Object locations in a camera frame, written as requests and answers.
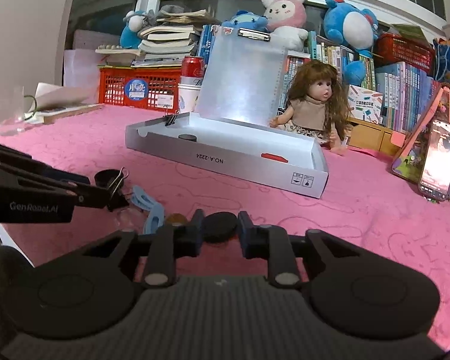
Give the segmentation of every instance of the blue clothespin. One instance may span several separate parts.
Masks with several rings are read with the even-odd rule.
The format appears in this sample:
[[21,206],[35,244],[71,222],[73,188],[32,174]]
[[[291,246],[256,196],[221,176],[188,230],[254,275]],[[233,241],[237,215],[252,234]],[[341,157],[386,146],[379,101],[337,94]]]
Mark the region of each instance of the blue clothespin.
[[143,226],[144,234],[155,234],[157,229],[164,224],[165,210],[163,206],[152,197],[148,196],[145,191],[138,185],[132,188],[133,195],[130,199],[133,205],[148,211],[148,218]]

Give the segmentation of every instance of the doll's beige top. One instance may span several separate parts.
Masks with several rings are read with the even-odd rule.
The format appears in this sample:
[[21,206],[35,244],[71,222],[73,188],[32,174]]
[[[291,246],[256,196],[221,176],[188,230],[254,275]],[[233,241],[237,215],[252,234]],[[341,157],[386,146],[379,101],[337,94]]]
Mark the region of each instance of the doll's beige top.
[[307,96],[303,100],[290,101],[293,108],[292,122],[294,125],[323,131],[325,124],[325,103]]

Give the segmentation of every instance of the blue round sticker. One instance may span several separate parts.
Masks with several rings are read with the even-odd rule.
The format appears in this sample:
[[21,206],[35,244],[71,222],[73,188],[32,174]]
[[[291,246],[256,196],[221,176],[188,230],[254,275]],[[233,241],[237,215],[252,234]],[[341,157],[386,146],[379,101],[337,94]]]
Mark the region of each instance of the blue round sticker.
[[125,85],[125,94],[130,100],[143,100],[148,96],[148,85],[142,79],[131,79]]

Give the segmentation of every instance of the red plastic crate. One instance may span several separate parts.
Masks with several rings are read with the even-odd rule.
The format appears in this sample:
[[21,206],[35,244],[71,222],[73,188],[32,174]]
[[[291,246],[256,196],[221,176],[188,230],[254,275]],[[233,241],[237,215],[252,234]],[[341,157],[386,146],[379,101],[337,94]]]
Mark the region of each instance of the red plastic crate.
[[428,74],[433,73],[435,60],[433,49],[399,35],[383,34],[375,43],[373,53],[383,57],[375,58],[377,66],[403,61]]
[[98,102],[175,112],[179,108],[180,70],[102,67]]

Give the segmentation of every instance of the phone screen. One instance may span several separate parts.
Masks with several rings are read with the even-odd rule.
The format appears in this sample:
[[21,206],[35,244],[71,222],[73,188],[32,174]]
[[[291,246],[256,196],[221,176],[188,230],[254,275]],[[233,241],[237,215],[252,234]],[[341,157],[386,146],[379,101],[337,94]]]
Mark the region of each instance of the phone screen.
[[429,195],[445,198],[450,186],[450,124],[434,120],[420,187]]

